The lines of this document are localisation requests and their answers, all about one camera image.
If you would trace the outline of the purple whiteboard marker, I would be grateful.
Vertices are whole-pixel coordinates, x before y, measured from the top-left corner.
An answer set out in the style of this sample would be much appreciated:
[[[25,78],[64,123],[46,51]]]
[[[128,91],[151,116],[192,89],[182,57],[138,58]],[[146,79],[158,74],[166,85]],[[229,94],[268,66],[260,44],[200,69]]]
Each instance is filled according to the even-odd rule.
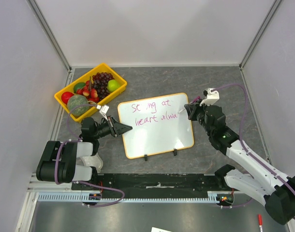
[[[196,102],[197,100],[199,100],[200,98],[201,98],[201,97],[198,96],[198,97],[196,97],[194,100],[192,100],[191,102],[189,102],[188,104],[194,103],[194,102]],[[184,106],[181,110],[178,111],[178,114],[180,114],[180,113],[183,112],[184,110],[185,110],[185,106]]]

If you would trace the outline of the yellow-framed whiteboard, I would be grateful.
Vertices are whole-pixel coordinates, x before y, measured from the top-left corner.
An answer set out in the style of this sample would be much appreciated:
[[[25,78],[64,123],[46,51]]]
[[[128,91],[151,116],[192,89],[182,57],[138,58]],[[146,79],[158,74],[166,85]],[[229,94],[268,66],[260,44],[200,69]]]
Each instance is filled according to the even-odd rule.
[[[187,94],[176,93],[120,103],[119,120],[132,127],[122,136],[126,157],[143,158],[192,147],[192,123],[183,109],[188,102]]]

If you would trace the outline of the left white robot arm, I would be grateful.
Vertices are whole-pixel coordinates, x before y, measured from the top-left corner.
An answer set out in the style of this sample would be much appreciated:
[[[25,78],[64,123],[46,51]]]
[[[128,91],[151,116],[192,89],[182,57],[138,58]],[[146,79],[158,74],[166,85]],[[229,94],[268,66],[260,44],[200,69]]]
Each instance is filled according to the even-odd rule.
[[[118,137],[131,131],[132,126],[117,122],[113,117],[102,118],[97,123],[87,117],[81,121],[81,134],[78,140],[48,141],[36,169],[39,181],[56,184],[82,181],[88,190],[98,187],[99,179],[96,164],[78,165],[78,158],[99,159],[99,139],[111,135]]]

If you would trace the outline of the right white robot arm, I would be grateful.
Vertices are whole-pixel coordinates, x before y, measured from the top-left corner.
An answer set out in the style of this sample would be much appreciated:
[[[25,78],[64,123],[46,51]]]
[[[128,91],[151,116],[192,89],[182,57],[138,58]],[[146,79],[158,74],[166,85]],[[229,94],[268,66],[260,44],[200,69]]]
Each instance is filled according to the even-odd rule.
[[[277,223],[285,225],[295,218],[295,176],[289,177],[257,155],[226,125],[222,108],[205,105],[197,100],[184,105],[188,119],[197,121],[208,135],[211,145],[242,166],[243,174],[227,164],[219,168],[214,178],[215,187],[241,191],[264,206]]]

